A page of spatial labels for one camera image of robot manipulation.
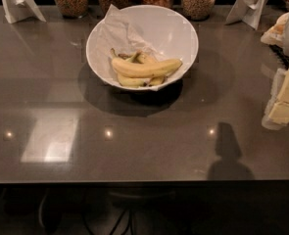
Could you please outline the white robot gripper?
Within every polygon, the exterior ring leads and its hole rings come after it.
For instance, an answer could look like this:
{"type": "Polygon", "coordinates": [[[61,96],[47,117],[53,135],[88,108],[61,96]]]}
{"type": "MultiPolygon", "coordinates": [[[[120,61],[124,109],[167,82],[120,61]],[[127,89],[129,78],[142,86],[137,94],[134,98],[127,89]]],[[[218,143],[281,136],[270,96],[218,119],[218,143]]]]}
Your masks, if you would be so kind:
{"type": "MultiPolygon", "coordinates": [[[[261,37],[267,45],[283,46],[283,52],[289,57],[289,13],[281,15],[275,25],[261,37]]],[[[271,85],[270,99],[265,107],[262,126],[270,130],[279,130],[289,124],[289,69],[278,69],[271,85]]]]}

